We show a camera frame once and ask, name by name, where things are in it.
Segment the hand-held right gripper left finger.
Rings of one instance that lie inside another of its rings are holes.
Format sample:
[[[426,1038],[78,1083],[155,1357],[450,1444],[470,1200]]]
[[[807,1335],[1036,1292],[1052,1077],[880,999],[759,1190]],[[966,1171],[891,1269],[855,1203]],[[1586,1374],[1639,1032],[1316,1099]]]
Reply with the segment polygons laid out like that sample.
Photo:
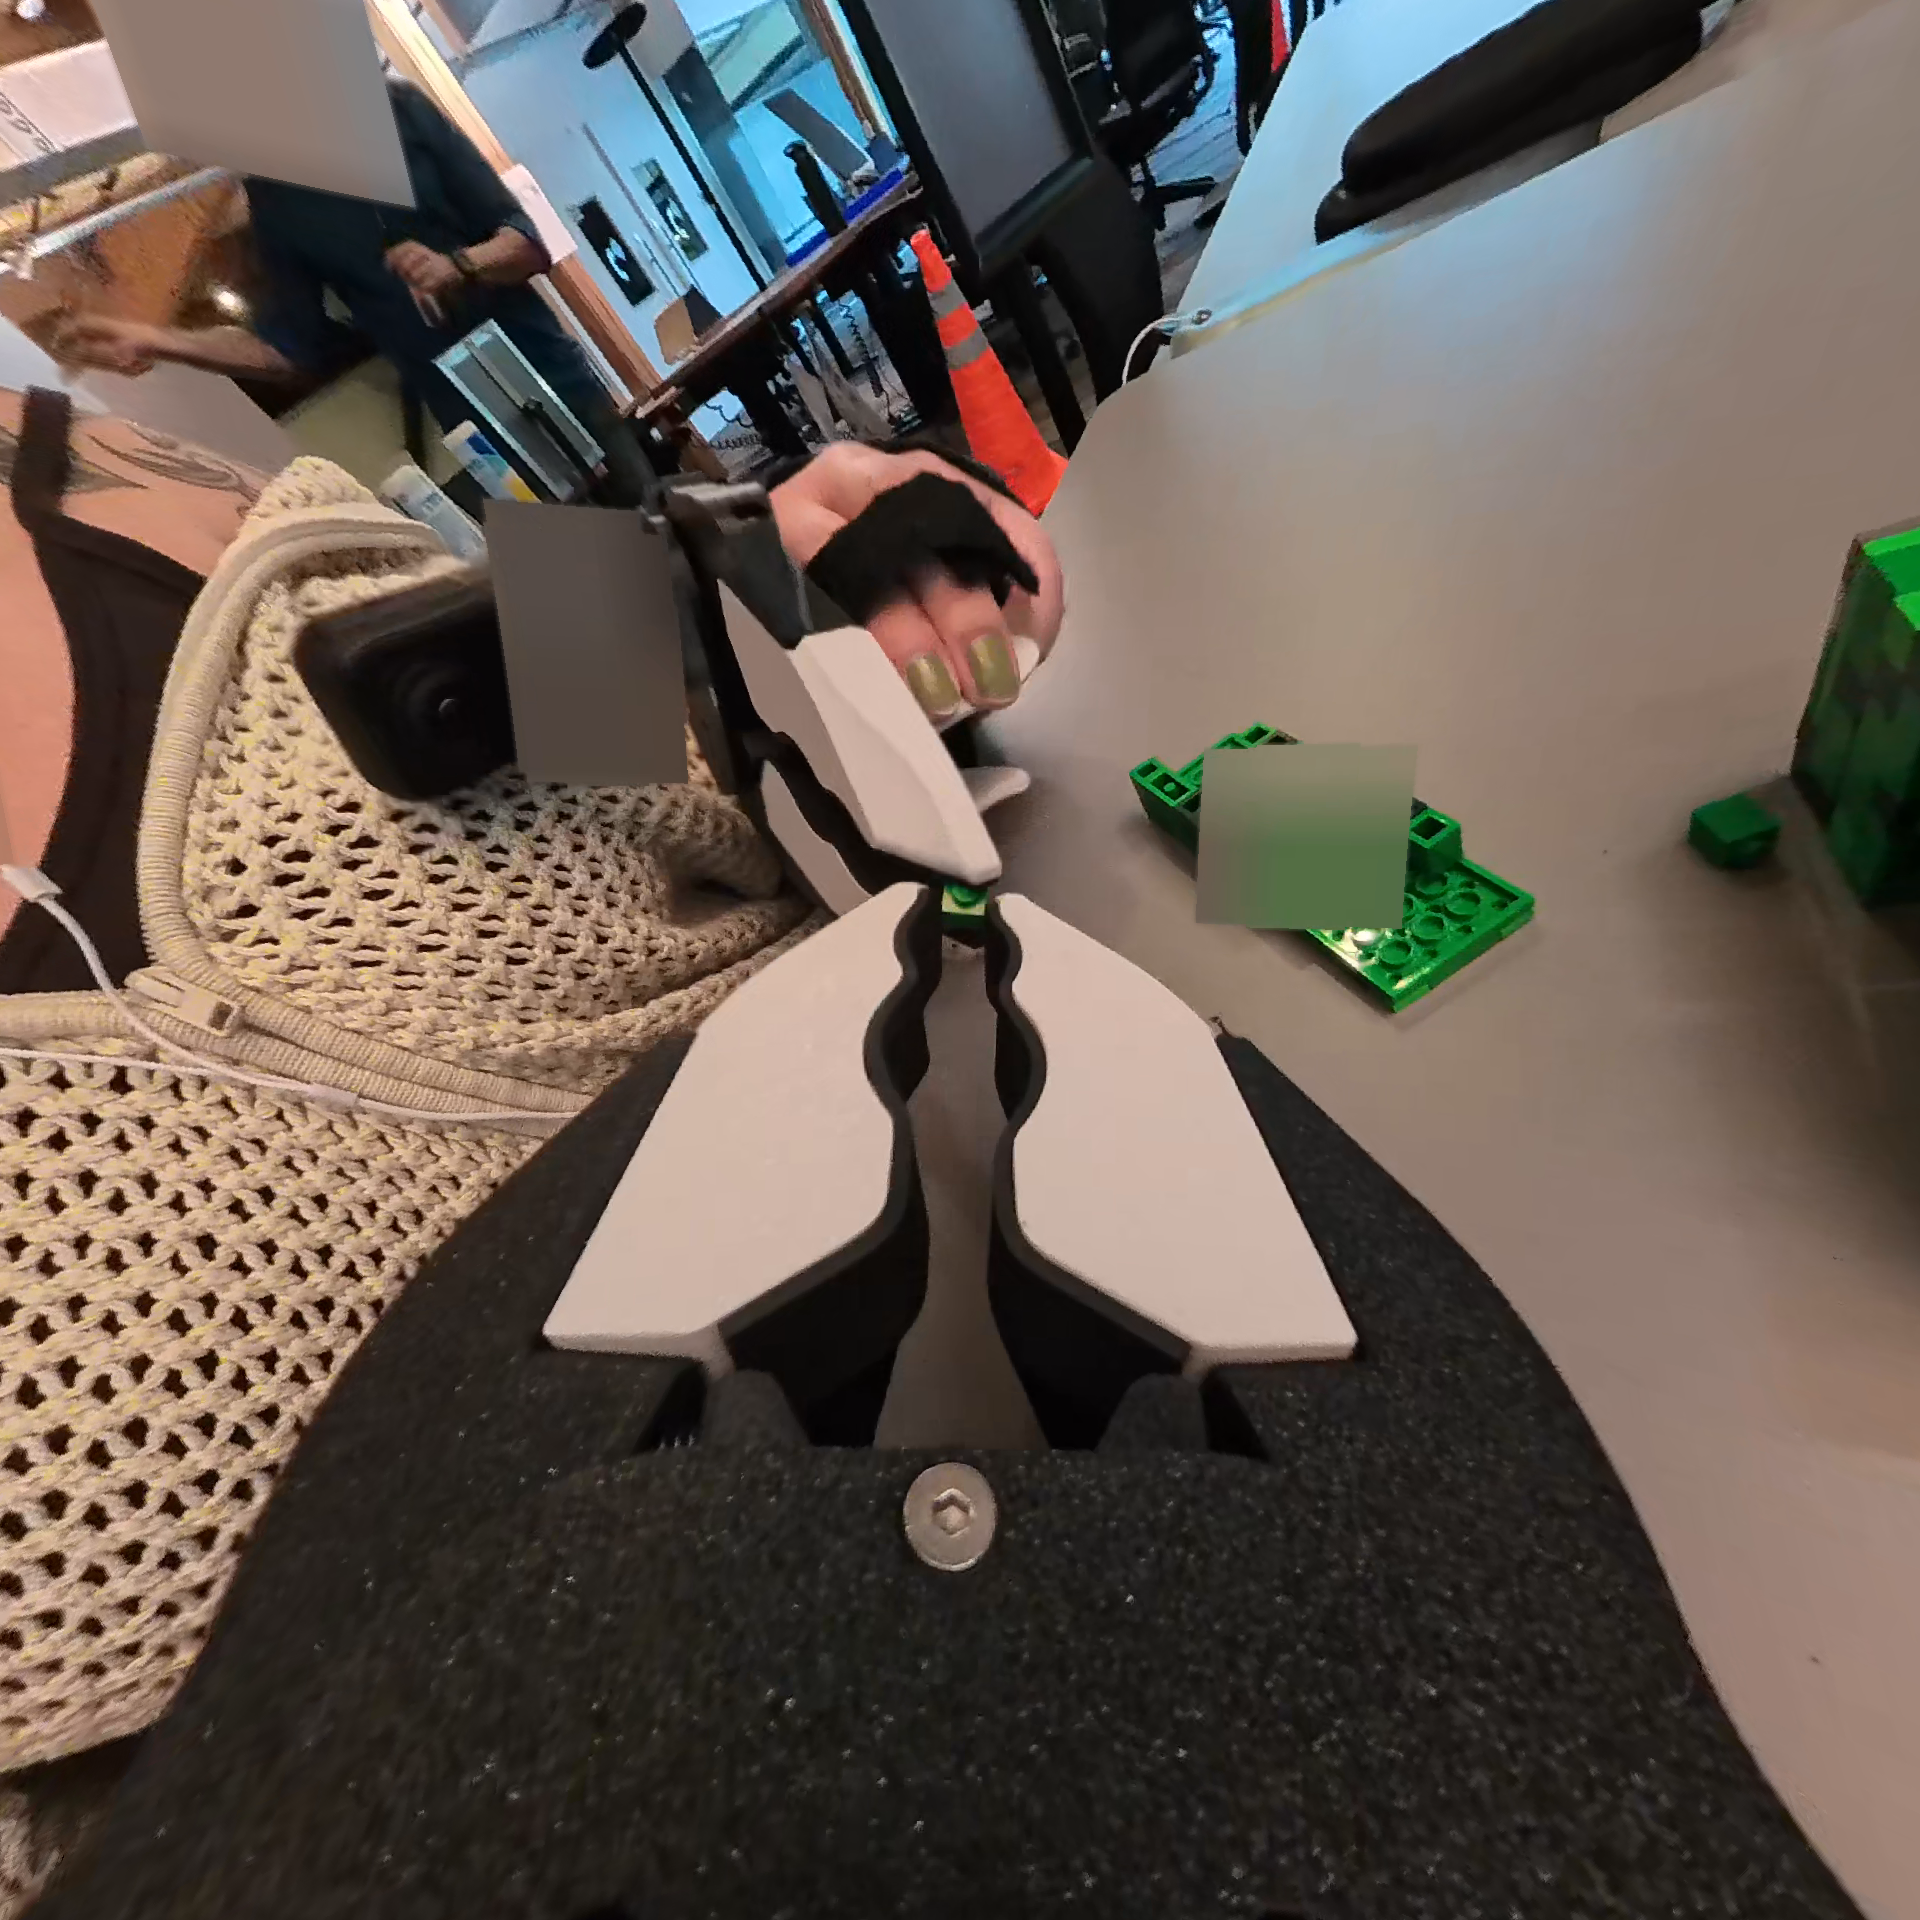
[[[880,1222],[898,1126],[870,1038],[924,929],[939,897],[897,883],[704,1022],[544,1319],[554,1349],[731,1368],[779,1286]]]

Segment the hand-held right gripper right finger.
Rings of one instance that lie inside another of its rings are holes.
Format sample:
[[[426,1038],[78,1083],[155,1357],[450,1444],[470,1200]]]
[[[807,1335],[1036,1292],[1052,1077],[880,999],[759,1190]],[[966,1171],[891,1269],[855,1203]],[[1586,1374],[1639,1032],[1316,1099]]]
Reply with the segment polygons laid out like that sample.
[[[1356,1328],[1215,1029],[1020,893],[995,901],[1016,1248],[1187,1374],[1347,1359]]]

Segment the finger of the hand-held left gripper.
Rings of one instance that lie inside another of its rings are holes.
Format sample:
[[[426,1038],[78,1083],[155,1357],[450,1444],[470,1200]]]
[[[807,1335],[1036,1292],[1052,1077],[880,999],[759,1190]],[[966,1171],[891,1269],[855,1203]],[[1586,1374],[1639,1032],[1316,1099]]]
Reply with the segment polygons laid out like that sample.
[[[784,644],[731,584],[718,603],[758,717],[794,742],[870,848],[966,885],[1001,876],[966,773],[874,636],[828,628]]]
[[[866,840],[849,804],[815,775],[798,748],[769,749],[754,804],[794,879],[825,911],[850,913],[910,883],[910,863]]]

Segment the green lego baseplate assembly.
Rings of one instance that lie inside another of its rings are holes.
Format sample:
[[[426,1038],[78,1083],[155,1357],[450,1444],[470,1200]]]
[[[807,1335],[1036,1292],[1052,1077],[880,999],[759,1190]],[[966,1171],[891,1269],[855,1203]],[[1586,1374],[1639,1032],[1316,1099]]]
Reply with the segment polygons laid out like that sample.
[[[1231,776],[1231,825],[1206,829],[1206,776],[1232,752],[1279,752],[1283,775]],[[1411,788],[1414,752],[1304,745],[1270,724],[1190,760],[1129,769],[1145,821],[1194,860],[1198,919],[1314,943],[1400,1013],[1530,923],[1535,895],[1481,867],[1456,815]]]

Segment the green lego creeper figure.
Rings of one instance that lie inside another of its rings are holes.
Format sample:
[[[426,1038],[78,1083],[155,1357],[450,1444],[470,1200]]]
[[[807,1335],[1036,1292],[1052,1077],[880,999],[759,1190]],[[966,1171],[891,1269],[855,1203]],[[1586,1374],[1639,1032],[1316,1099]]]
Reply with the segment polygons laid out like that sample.
[[[1856,539],[1840,573],[1792,784],[1865,907],[1918,901],[1918,526]]]

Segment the person's left hand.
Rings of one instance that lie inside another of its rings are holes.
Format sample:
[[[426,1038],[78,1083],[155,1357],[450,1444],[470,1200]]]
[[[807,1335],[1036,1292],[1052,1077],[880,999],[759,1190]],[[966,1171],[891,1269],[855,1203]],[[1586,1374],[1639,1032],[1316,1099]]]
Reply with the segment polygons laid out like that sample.
[[[934,724],[1020,696],[1063,625],[1066,576],[995,469],[836,440],[766,483],[794,565],[874,636]]]

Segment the white lotion bottle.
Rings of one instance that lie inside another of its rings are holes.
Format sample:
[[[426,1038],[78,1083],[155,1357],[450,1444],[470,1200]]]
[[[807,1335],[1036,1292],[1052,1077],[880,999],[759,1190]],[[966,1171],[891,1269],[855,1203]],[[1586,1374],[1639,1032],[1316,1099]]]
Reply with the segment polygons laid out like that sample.
[[[540,503],[540,493],[478,422],[463,421],[442,437],[442,444],[488,500]]]

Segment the person's torso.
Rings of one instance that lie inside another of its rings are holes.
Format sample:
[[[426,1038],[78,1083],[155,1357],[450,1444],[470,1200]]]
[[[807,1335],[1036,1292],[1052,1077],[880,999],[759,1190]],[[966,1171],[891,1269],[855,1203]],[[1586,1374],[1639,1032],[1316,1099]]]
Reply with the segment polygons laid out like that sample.
[[[135,863],[162,685],[263,486],[63,391],[2,395],[4,862],[60,888],[110,977],[148,961]]]

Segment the orange traffic cone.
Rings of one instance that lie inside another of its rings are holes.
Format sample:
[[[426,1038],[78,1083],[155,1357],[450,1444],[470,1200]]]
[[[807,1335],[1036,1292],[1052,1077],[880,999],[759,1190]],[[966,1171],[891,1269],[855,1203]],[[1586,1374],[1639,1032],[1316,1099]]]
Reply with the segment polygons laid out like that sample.
[[[1043,438],[930,231],[915,228],[910,247],[920,261],[971,455],[1040,517],[1066,475],[1068,459]]]

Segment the wooden table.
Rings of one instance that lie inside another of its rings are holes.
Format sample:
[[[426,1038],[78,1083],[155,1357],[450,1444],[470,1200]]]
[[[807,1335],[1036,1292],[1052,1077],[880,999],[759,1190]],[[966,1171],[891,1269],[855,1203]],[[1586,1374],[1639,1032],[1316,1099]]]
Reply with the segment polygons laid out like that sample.
[[[800,455],[804,438],[776,393],[776,376],[794,344],[786,327],[831,280],[865,272],[882,251],[897,248],[920,216],[920,198],[922,187],[912,174],[884,183],[844,231],[831,233],[754,300],[723,317],[644,399],[628,407],[628,417],[667,437],[671,421],[688,424],[718,393],[731,393],[771,453]]]

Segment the cream knit sweater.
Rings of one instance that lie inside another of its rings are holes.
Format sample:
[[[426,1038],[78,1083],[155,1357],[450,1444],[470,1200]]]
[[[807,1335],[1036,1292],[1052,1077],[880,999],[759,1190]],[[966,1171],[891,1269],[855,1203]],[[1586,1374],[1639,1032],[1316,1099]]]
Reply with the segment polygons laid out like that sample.
[[[100,992],[4,888],[7,1808],[175,1703],[338,1374],[544,1143],[433,1113],[570,1117],[818,925],[698,748],[638,791],[356,775],[295,643],[443,573],[347,471],[266,477],[161,694],[147,966]]]

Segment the black floor lamp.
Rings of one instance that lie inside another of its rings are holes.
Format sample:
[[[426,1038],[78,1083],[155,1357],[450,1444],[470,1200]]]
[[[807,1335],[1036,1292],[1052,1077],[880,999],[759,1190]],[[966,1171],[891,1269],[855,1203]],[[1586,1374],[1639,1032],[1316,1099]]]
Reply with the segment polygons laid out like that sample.
[[[692,147],[683,137],[683,127],[675,109],[667,104],[659,84],[650,79],[650,76],[642,70],[634,52],[634,46],[644,27],[648,16],[648,6],[640,1],[609,5],[609,22],[586,46],[584,65],[590,70],[600,70],[615,59],[625,65],[638,94],[642,96],[650,112],[656,116],[660,129],[671,139],[675,152],[681,158],[688,177],[698,185],[699,196],[708,205],[713,222],[739,256],[742,267],[752,280],[754,295],[761,295],[769,285],[769,278],[761,272],[759,259],[752,251],[747,237],[735,223],[729,214],[729,203],[723,198],[715,181],[711,181],[711,166],[699,152],[692,151]]]

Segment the black office chair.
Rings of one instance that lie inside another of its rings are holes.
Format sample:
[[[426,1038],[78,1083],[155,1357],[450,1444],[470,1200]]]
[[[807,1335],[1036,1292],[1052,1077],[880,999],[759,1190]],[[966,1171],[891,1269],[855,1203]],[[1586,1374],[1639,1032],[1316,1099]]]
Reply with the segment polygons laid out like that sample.
[[[1110,70],[1118,108],[1098,127],[1100,148],[1138,181],[1153,225],[1166,228],[1168,205],[1201,201],[1211,175],[1160,181],[1155,148],[1206,100],[1216,56],[1194,1],[1106,1]]]

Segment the black padded rest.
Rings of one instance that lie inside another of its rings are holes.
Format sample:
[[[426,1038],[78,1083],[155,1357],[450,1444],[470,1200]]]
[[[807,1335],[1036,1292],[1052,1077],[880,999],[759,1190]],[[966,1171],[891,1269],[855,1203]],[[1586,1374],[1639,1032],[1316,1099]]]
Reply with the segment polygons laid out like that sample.
[[[1695,1],[1545,1],[1406,84],[1351,133],[1313,233],[1326,245],[1667,79],[1700,47]]]

